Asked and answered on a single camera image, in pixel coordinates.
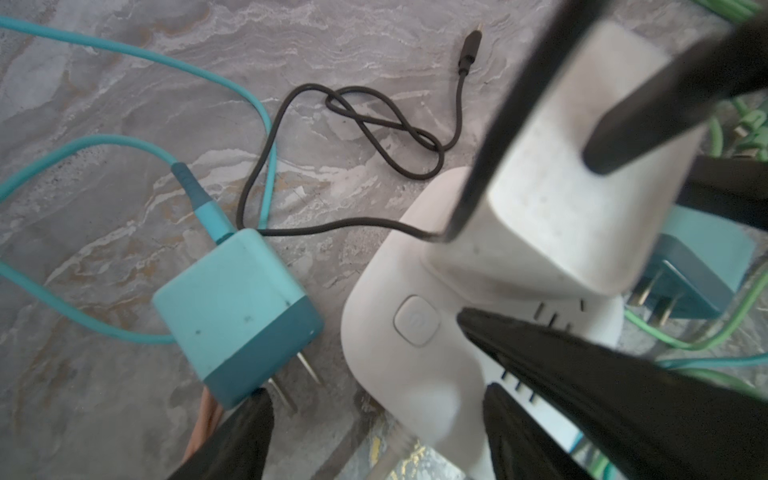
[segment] black cable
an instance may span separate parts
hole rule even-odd
[[[480,45],[481,38],[482,38],[482,34],[480,33],[480,31],[474,31],[465,39],[464,48],[462,49],[462,56],[460,57],[459,63],[458,63],[458,84],[456,85],[455,132],[453,134],[453,138],[451,138],[451,140],[445,145],[441,144],[438,138],[435,135],[429,133],[428,131],[423,130],[421,128],[413,127],[408,122],[405,115],[402,114],[402,112],[397,107],[397,105],[395,105],[392,99],[390,99],[380,91],[377,91],[368,87],[359,87],[359,86],[344,87],[339,89],[338,91],[334,91],[331,88],[328,88],[326,86],[323,86],[320,84],[311,84],[311,83],[303,84],[294,88],[287,95],[285,100],[283,100],[283,103],[280,105],[280,109],[277,111],[277,115],[273,122],[272,129],[270,130],[270,134],[267,136],[266,143],[264,144],[264,148],[262,149],[261,155],[259,156],[259,159],[256,162],[256,165],[253,167],[253,170],[251,171],[248,179],[246,180],[245,185],[243,186],[242,191],[240,192],[240,198],[237,202],[237,212],[235,215],[235,224],[237,225],[237,228],[239,230],[245,228],[245,225],[243,222],[243,215],[245,214],[245,206],[247,204],[250,191],[253,188],[253,185],[256,183],[256,178],[259,176],[262,169],[264,168],[264,164],[266,163],[270,149],[272,148],[272,145],[277,136],[277,130],[278,130],[278,127],[280,126],[280,122],[283,120],[283,116],[288,110],[288,107],[290,106],[293,99],[296,98],[299,94],[303,93],[304,91],[314,90],[314,91],[320,91],[324,93],[326,95],[326,106],[331,111],[354,120],[357,123],[357,125],[360,127],[360,130],[363,132],[366,138],[368,138],[368,140],[371,142],[373,147],[376,149],[376,151],[378,151],[379,154],[384,158],[384,161],[402,176],[409,178],[411,180],[428,180],[429,178],[432,178],[435,175],[437,175],[442,169],[443,164],[445,163],[445,152],[450,150],[456,145],[456,142],[458,142],[458,138],[462,133],[462,90],[464,88],[464,80],[467,74],[469,73],[469,66],[475,61],[475,58],[477,56],[477,51]],[[376,97],[382,102],[384,102],[384,104],[386,104],[387,107],[389,107],[389,109],[392,110],[392,112],[395,114],[395,116],[398,119],[398,122],[386,120],[385,118],[375,118],[375,117],[370,117],[368,115],[362,115],[357,113],[355,111],[355,108],[343,97],[343,95],[345,94],[355,94],[355,93],[372,95],[373,97]],[[431,170],[422,174],[412,172],[410,170],[406,170],[404,167],[402,167],[397,162],[395,162],[395,160],[389,155],[389,153],[387,153],[387,151],[384,149],[381,143],[376,139],[376,137],[374,137],[371,130],[368,129],[366,124],[380,125],[382,127],[388,127],[388,128],[394,128],[396,130],[407,131],[411,135],[411,137],[414,140],[416,140],[416,142],[418,142],[420,145],[422,145],[424,148],[437,153],[438,158],[435,166]],[[300,227],[300,228],[289,228],[289,229],[265,229],[265,230],[258,230],[258,231],[265,237],[281,237],[281,236],[288,237],[288,236],[297,236],[297,235],[313,235],[315,233],[322,233],[329,230],[335,230],[337,228],[354,227],[354,226],[382,227],[382,228],[389,228],[393,230],[399,230],[412,237],[416,237],[416,238],[419,238],[420,240],[427,240],[427,241],[434,240],[439,237],[439,233],[420,230],[416,227],[412,227],[410,225],[407,225],[402,222],[398,222],[396,220],[387,220],[383,218],[373,218],[373,217],[354,217],[354,218],[348,218],[345,220],[336,220],[330,223],[324,223],[322,225],[316,225],[313,227]]]
[[[472,171],[464,185],[464,189],[460,193],[458,204],[451,214],[445,231],[442,233],[425,232],[424,230],[419,230],[393,220],[362,217],[338,220],[316,227],[293,228],[288,230],[261,230],[261,233],[270,236],[279,236],[284,233],[290,235],[311,235],[332,230],[334,228],[374,226],[400,230],[408,235],[432,242],[449,242],[455,239],[459,232],[464,229],[469,218],[477,208],[494,172],[496,172],[499,164],[501,164],[507,149],[525,125],[533,108],[552,83],[555,75],[560,71],[560,68],[567,57],[573,50],[575,50],[588,29],[600,17],[607,2],[608,0],[566,0],[555,13],[552,23],[548,26],[546,32],[538,41],[536,48],[531,53],[531,56],[525,62],[520,76],[512,85],[509,96],[507,96],[496,119],[488,129],[485,140],[475,159],[475,165],[472,167]],[[458,72],[460,75],[460,84],[456,92],[458,104],[461,103],[462,73],[469,72],[469,66],[475,61],[481,38],[482,34],[480,31],[475,30],[464,40],[462,55],[458,60]],[[280,109],[283,113],[285,110],[284,107],[286,107],[285,104],[283,104]],[[456,118],[457,133],[454,136],[454,140],[458,137],[458,133],[461,130],[460,115],[461,109],[459,108]],[[380,119],[373,120],[375,122],[381,122]],[[269,152],[269,147],[272,145],[272,142],[274,142],[275,132],[276,126],[273,127],[270,132],[270,137],[267,139],[267,146],[257,162],[251,177],[249,177],[246,182],[246,187],[243,189],[243,193],[240,195],[236,218],[238,228],[243,228],[243,211],[245,209],[247,195],[250,188],[253,186],[253,182],[256,180],[256,175],[258,175],[258,172],[261,171],[261,168],[266,162],[266,154]],[[448,145],[452,146],[455,144],[454,140],[449,142]]]

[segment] power strip button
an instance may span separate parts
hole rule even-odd
[[[395,329],[414,346],[424,346],[440,326],[437,310],[420,296],[410,296],[395,314]]]

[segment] marble countertop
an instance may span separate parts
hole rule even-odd
[[[464,88],[464,130],[445,159],[450,168],[471,162],[556,4],[11,0],[0,14],[206,68],[253,92],[271,115],[298,84],[366,85],[442,139],[454,127],[458,52],[482,23],[481,50]],[[611,17],[670,53],[726,27],[682,1],[622,0]],[[77,137],[132,135],[187,163],[233,214],[265,139],[257,113],[231,91],[110,52],[0,31],[0,78],[0,179]],[[362,112],[388,114],[378,101],[354,102]],[[407,167],[426,169],[435,160],[407,134],[374,133]],[[425,185],[388,167],[318,93],[294,102],[277,144],[274,227],[363,214],[397,218]],[[153,292],[214,246],[167,166],[127,148],[76,154],[24,186],[0,214],[4,261],[85,312],[148,333],[164,331],[149,304]],[[257,215],[252,201],[246,223],[255,225]],[[297,359],[277,373],[300,412],[289,415],[276,404],[265,478],[358,478],[367,471],[363,455],[342,472],[377,410],[346,367],[339,320],[385,236],[357,228],[270,240],[326,319],[305,354],[329,381],[316,387]],[[177,467],[202,388],[177,346],[90,333],[7,283],[0,311],[0,477],[164,478]]]

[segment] black plug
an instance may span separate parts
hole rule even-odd
[[[475,63],[475,59],[478,56],[481,40],[482,31],[480,31],[480,27],[477,27],[477,30],[467,35],[467,38],[464,39],[462,56],[458,58],[458,74],[466,75],[469,73],[469,67]]]

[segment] teal cable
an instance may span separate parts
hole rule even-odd
[[[710,156],[722,157],[723,156],[723,128],[720,126],[720,122],[717,121],[717,117],[714,115],[710,117]]]
[[[722,367],[758,366],[768,363],[768,353],[754,356],[709,358],[709,359],[669,359],[657,364],[665,369],[698,368],[718,369]]]
[[[56,151],[52,151],[50,154],[45,155],[40,160],[34,162],[32,165],[23,168],[21,171],[11,175],[9,179],[0,184],[0,202],[10,197],[13,192],[16,191],[24,182],[39,174],[48,167],[51,167],[58,162],[64,160],[66,157],[88,147],[95,145],[121,145],[124,147],[133,147],[143,150],[155,157],[159,157],[162,161],[168,165],[173,165],[177,162],[173,155],[169,154],[157,145],[153,145],[149,142],[139,140],[138,138],[125,137],[124,135],[91,135],[90,137],[78,138],[66,144],[64,147],[59,148]]]
[[[616,476],[616,468],[609,462],[603,470],[603,480],[614,480],[614,476]]]
[[[4,17],[0,15],[0,28],[8,28],[10,30],[16,30],[21,33],[29,35],[37,35],[38,37],[46,37],[52,40],[66,41],[67,43],[73,43],[76,45],[84,45],[86,47],[100,48],[102,50],[114,51],[125,55],[131,55],[133,57],[144,58],[146,60],[155,61],[157,63],[166,65],[168,67],[176,68],[192,75],[196,75],[201,78],[205,78],[208,81],[212,81],[215,84],[219,84],[222,87],[229,88],[241,97],[248,100],[253,105],[261,116],[261,121],[264,123],[264,130],[266,134],[269,134],[272,129],[272,121],[270,115],[267,113],[266,108],[261,104],[258,98],[254,97],[248,90],[231,80],[211,73],[208,70],[204,70],[193,65],[189,65],[181,60],[167,57],[153,51],[145,50],[143,48],[134,47],[132,45],[126,45],[118,41],[104,40],[103,38],[89,37],[88,35],[81,35],[71,31],[57,30],[56,28],[44,27],[42,25],[36,25],[34,23],[24,22],[22,20],[16,20],[15,18]],[[274,145],[270,150],[270,159],[267,166],[266,184],[264,185],[264,196],[261,202],[261,212],[259,216],[259,228],[266,228],[266,222],[270,213],[270,205],[272,203],[272,192],[275,187],[275,173],[277,169],[277,154]]]
[[[24,182],[39,174],[46,168],[56,165],[66,157],[69,157],[70,155],[84,148],[104,144],[138,148],[139,150],[146,151],[155,155],[156,157],[159,157],[168,165],[177,163],[177,160],[173,157],[173,155],[169,154],[162,148],[137,138],[124,137],[122,135],[91,135],[90,137],[78,138],[77,140],[66,144],[64,147],[61,147],[58,150],[45,155],[43,158],[34,162],[32,165],[25,167],[18,173],[13,174],[9,179],[0,184],[0,202],[10,197],[16,191],[16,189],[23,185]],[[104,335],[133,343],[174,343],[176,341],[171,335],[150,335],[146,333],[129,332],[127,330],[119,329],[117,327],[100,322],[92,316],[86,315],[80,310],[74,308],[72,305],[69,305],[64,300],[51,293],[44,286],[36,283],[34,280],[30,279],[23,273],[14,270],[7,263],[2,261],[0,261],[0,276],[11,280],[13,283],[29,292],[32,296],[37,297],[38,300],[50,306],[53,310],[56,310],[61,315],[64,315],[70,320],[73,320],[85,328],[91,329],[95,332],[103,333]]]
[[[576,452],[576,447],[579,446],[579,444],[581,443],[582,440],[584,440],[584,434],[581,433],[581,432],[577,433],[576,434],[576,438],[574,439],[574,443],[573,443],[573,445],[571,445],[571,449],[568,450],[568,453],[573,455],[574,452]]]

